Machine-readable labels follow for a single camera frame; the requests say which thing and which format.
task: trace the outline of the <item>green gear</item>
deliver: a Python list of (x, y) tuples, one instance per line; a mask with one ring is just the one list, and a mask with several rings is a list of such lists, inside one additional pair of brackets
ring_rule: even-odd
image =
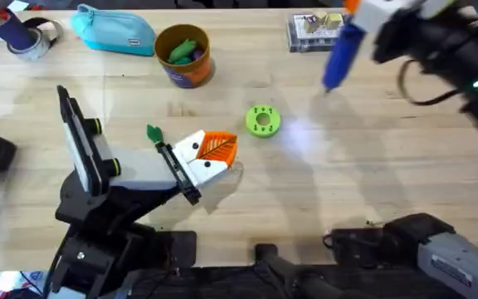
[(255, 105), (246, 113), (245, 122), (250, 133), (256, 137), (266, 138), (278, 132), (281, 116), (278, 110), (269, 105)]

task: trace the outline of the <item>blue pencil case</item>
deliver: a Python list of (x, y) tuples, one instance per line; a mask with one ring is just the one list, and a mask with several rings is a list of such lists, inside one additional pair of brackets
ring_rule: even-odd
[(128, 12), (101, 11), (79, 4), (71, 27), (91, 49), (152, 56), (153, 28), (140, 16)]

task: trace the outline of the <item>orange cup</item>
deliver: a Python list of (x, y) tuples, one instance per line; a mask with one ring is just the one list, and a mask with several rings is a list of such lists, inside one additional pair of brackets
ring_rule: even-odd
[[(168, 63), (167, 60), (171, 51), (186, 39), (197, 42), (197, 49), (203, 52), (202, 56), (196, 61), (184, 65)], [(206, 32), (199, 27), (179, 24), (163, 30), (154, 41), (154, 50), (159, 63), (161, 63), (171, 81), (178, 87), (194, 88), (200, 86), (211, 73), (209, 39)]]

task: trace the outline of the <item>green toy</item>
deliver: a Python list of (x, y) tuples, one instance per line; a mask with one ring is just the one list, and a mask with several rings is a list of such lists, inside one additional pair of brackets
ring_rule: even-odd
[(246, 128), (256, 137), (271, 137), (278, 132), (281, 117), (278, 110), (269, 105), (255, 105), (245, 116)]
[(169, 54), (169, 59), (167, 60), (167, 62), (174, 63), (180, 60), (180, 58), (188, 56), (189, 54), (191, 54), (192, 51), (195, 51), (196, 47), (197, 47), (197, 42), (191, 41), (189, 39), (185, 40), (183, 43), (180, 44), (180, 46), (175, 47), (171, 51), (171, 54)]
[(154, 143), (163, 142), (162, 129), (159, 127), (153, 127), (152, 125), (147, 125), (147, 137), (149, 137)]
[(173, 64), (174, 65), (182, 65), (182, 64), (188, 64), (191, 63), (191, 59), (189, 57), (182, 57), (175, 61)]

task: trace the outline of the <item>wooden table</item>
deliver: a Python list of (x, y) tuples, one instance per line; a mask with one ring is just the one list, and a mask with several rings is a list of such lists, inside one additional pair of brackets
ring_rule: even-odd
[[(23, 62), (0, 43), (0, 136), (19, 151), (0, 185), (0, 270), (47, 269), (66, 224), (55, 220), (72, 164), (55, 86), (105, 124), (111, 145), (153, 150), (150, 123), (173, 143), (192, 132), (238, 134), (237, 163), (203, 190), (198, 206), (177, 197), (142, 219), (198, 233), (199, 266), (244, 265), (256, 243), (276, 243), (295, 262), (332, 262), (321, 236), (427, 212), (478, 245), (478, 130), (457, 113), (461, 100), (409, 105), (397, 92), (402, 60), (376, 66), (370, 43), (344, 86), (324, 95), (325, 53), (287, 51), (291, 10), (135, 11), (161, 32), (174, 23), (204, 28), (217, 69), (195, 90), (179, 89), (155, 58), (92, 51), (69, 29), (72, 12), (27, 12), (60, 20), (63, 42)], [(450, 87), (409, 74), (419, 99)], [(276, 107), (280, 132), (245, 131), (254, 104)]]

